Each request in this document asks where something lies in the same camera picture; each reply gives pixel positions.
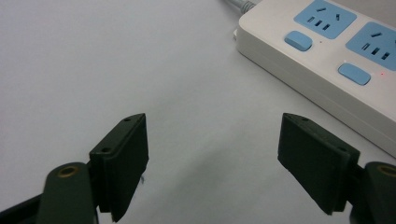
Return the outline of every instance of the black plastic part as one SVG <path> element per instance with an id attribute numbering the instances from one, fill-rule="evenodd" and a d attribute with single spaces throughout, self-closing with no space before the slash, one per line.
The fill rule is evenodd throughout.
<path id="1" fill-rule="evenodd" d="M 283 114 L 278 159 L 326 214 L 344 210 L 359 155 L 310 119 Z"/>
<path id="2" fill-rule="evenodd" d="M 375 224 L 369 209 L 361 210 L 361 207 L 353 206 L 349 216 L 350 224 Z"/>
<path id="3" fill-rule="evenodd" d="M 361 181 L 375 223 L 396 223 L 396 167 L 384 162 L 369 162 Z"/>
<path id="4" fill-rule="evenodd" d="M 86 164 L 67 163 L 49 173 L 41 196 L 36 223 L 97 223 Z"/>
<path id="5" fill-rule="evenodd" d="M 33 224 L 40 205 L 41 194 L 0 213 L 0 223 Z"/>
<path id="6" fill-rule="evenodd" d="M 94 197 L 101 212 L 119 221 L 149 161 L 146 116 L 123 119 L 91 152 Z"/>

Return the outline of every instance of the blue switch button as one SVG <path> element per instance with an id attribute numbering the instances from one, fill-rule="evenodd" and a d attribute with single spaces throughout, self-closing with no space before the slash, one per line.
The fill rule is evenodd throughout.
<path id="1" fill-rule="evenodd" d="M 350 63 L 341 65 L 340 68 L 338 68 L 338 72 L 361 86 L 366 85 L 371 79 L 370 74 Z"/>
<path id="2" fill-rule="evenodd" d="M 312 46 L 312 39 L 298 31 L 291 31 L 286 35 L 285 42 L 300 51 L 307 51 Z"/>

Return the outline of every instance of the blue socket panel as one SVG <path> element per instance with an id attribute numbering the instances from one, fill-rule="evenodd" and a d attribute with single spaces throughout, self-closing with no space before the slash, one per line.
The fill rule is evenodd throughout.
<path id="1" fill-rule="evenodd" d="M 368 22 L 346 47 L 359 55 L 396 71 L 396 31 L 376 22 Z"/>
<path id="2" fill-rule="evenodd" d="M 331 3 L 316 0 L 294 20 L 316 33 L 335 39 L 354 21 L 356 14 Z"/>

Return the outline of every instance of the power strip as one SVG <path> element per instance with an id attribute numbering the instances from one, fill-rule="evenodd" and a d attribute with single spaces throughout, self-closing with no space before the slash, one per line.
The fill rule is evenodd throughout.
<path id="1" fill-rule="evenodd" d="M 396 157 L 395 28 L 331 1 L 263 0 L 236 47 Z"/>

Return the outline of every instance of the gray cable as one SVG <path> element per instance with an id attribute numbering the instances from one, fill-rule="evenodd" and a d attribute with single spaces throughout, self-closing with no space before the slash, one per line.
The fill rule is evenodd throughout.
<path id="1" fill-rule="evenodd" d="M 247 13 L 249 10 L 251 10 L 253 7 L 256 6 L 256 4 L 250 1 L 244 1 L 244 0 L 228 0 L 228 1 L 232 3 L 234 6 L 239 7 L 241 9 L 242 14 Z"/>

